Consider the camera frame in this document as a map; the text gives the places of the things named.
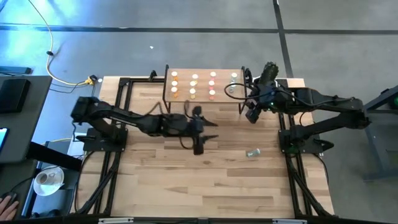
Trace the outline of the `wooden shelf black metal legs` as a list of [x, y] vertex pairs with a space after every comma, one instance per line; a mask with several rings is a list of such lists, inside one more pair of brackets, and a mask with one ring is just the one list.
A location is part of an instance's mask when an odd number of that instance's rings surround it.
[[[216, 104], [237, 104], [239, 113], [243, 112], [244, 99], [247, 97], [247, 90], [238, 84], [244, 84], [244, 71], [245, 68], [240, 69], [204, 69], [204, 68], [170, 68], [168, 65], [165, 67], [164, 75], [164, 89], [162, 94], [162, 100], [164, 102], [167, 111], [171, 110], [172, 103], [183, 103], [184, 101], [190, 101], [191, 103], [216, 103]], [[178, 73], [178, 97], [172, 96], [172, 72]], [[209, 100], [209, 84], [211, 80], [210, 73], [216, 72], [215, 77], [215, 99]], [[231, 84], [231, 74], [237, 73], [238, 77], [236, 80], [236, 88], [233, 93], [228, 91], [228, 87]], [[193, 81], [192, 75], [198, 75], [198, 81], [196, 85], [196, 98], [192, 100], [190, 98], [189, 90], [192, 88], [190, 82]]]

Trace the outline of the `white cup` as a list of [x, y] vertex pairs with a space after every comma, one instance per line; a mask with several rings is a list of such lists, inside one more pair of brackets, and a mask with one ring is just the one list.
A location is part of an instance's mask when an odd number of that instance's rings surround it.
[[48, 185], [50, 181], [50, 176], [46, 173], [39, 173], [35, 181], [38, 185]]

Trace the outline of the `black rectangular device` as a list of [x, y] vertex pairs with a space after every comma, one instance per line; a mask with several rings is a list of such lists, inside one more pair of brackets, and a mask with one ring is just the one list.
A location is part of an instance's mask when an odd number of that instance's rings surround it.
[[30, 88], [24, 78], [8, 79], [0, 87], [0, 114], [20, 113]]

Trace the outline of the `clear glass bowl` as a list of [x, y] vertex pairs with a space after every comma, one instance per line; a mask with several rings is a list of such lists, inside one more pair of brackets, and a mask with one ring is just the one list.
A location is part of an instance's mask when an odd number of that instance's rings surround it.
[[65, 174], [59, 166], [50, 166], [39, 173], [46, 173], [50, 176], [48, 185], [38, 185], [34, 179], [33, 187], [34, 191], [39, 196], [49, 196], [59, 190], [64, 184]]

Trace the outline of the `person's hand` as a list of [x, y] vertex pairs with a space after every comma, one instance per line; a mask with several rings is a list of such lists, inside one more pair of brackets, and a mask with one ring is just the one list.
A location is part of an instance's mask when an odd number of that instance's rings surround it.
[[0, 198], [0, 221], [12, 220], [17, 212], [18, 201], [9, 203], [10, 197]]

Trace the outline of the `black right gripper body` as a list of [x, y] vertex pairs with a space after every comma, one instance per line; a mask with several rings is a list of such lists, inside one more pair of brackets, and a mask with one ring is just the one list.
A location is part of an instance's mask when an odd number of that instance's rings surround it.
[[284, 86], [276, 88], [265, 86], [260, 91], [253, 90], [254, 99], [257, 101], [257, 108], [261, 111], [293, 111], [294, 98], [292, 91]]

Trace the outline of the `black computer mouse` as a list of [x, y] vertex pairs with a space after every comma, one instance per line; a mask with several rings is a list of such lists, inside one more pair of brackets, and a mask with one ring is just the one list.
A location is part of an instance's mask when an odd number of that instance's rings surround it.
[[0, 196], [0, 198], [2, 198], [2, 199], [5, 199], [6, 197], [10, 197], [9, 203], [13, 203], [13, 202], [17, 201], [18, 195], [15, 192], [6, 192]]

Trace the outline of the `black flat bar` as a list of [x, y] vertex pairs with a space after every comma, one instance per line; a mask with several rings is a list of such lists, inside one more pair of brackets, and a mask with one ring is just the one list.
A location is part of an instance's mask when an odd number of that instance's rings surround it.
[[32, 69], [30, 67], [0, 66], [0, 73], [28, 75], [32, 73]]

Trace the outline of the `black aluminium table frame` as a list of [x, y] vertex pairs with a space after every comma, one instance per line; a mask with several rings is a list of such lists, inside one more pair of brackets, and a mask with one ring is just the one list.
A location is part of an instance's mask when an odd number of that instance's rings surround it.
[[[152, 138], [129, 128], [123, 152], [98, 151], [83, 167], [78, 208], [83, 208], [110, 169], [110, 178], [85, 220], [129, 217], [128, 224], [272, 224], [272, 219], [304, 219], [307, 203], [291, 190], [277, 133], [283, 117], [263, 113], [256, 124], [234, 104], [204, 105], [218, 135], [202, 155], [191, 140]], [[261, 154], [246, 153], [260, 149]]]

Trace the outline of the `grey bin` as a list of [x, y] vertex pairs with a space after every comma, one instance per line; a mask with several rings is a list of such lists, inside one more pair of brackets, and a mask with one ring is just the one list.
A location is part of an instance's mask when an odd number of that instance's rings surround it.
[[70, 211], [72, 207], [72, 201], [73, 201], [72, 197], [75, 189], [78, 172], [69, 169], [63, 169], [63, 168], [61, 169], [65, 174], [64, 184], [59, 190], [57, 190], [52, 195], [45, 197], [37, 195], [33, 187], [34, 180], [32, 181], [32, 187], [29, 192], [30, 201], [27, 209], [28, 215], [33, 216], [34, 214], [37, 213], [39, 216], [44, 217], [52, 210], [58, 210], [61, 215], [66, 215]]

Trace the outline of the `black desk beam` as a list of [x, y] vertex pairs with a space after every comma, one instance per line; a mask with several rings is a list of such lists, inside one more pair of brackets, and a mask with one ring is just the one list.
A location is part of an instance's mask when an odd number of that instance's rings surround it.
[[62, 154], [61, 152], [35, 142], [30, 143], [25, 158], [35, 159], [37, 161], [46, 162], [48, 164], [53, 164], [55, 166], [74, 171], [80, 171], [82, 165], [82, 161], [76, 157]]

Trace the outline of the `grey metal cart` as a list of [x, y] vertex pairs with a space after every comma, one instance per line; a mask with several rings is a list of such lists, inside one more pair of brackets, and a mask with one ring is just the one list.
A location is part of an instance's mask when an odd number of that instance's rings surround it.
[[[398, 85], [392, 88], [388, 88], [380, 93], [378, 97], [371, 100], [364, 105], [365, 112], [367, 114], [396, 114], [398, 115], [398, 105], [395, 109], [379, 110], [381, 106], [384, 106], [390, 102], [395, 102], [398, 98]], [[381, 141], [380, 136], [372, 130], [371, 125], [365, 129], [366, 137], [368, 139], [369, 147], [373, 156], [376, 160], [377, 171], [366, 174], [363, 176], [364, 181], [373, 181], [398, 177], [398, 167], [393, 168], [389, 160], [389, 156], [386, 149], [382, 149], [377, 146], [378, 141]]]

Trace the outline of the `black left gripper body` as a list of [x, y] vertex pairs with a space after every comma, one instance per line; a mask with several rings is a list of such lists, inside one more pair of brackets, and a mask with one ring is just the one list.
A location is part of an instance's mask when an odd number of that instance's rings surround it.
[[190, 118], [189, 128], [190, 136], [193, 141], [193, 154], [202, 155], [204, 153], [205, 138], [201, 136], [204, 131], [203, 116], [201, 115], [201, 106], [196, 106], [192, 109], [192, 114], [188, 115], [189, 106], [185, 106], [186, 115]]

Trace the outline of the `white box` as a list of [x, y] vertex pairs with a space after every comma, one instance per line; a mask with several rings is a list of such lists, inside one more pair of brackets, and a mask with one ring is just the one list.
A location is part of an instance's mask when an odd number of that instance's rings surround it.
[[79, 135], [85, 135], [85, 133], [75, 133], [75, 139], [72, 139], [70, 141], [67, 155], [74, 156], [74, 157], [79, 157], [79, 156], [84, 155], [84, 153], [85, 153], [83, 150], [84, 143], [77, 140], [77, 136], [79, 136]]

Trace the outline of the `silver metal bracket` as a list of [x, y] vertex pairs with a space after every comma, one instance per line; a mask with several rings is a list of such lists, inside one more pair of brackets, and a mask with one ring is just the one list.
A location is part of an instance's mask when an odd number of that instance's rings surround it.
[[133, 222], [134, 219], [129, 217], [109, 217], [98, 220], [98, 224], [128, 224]]
[[272, 219], [272, 224], [308, 224], [306, 220], [298, 219]]

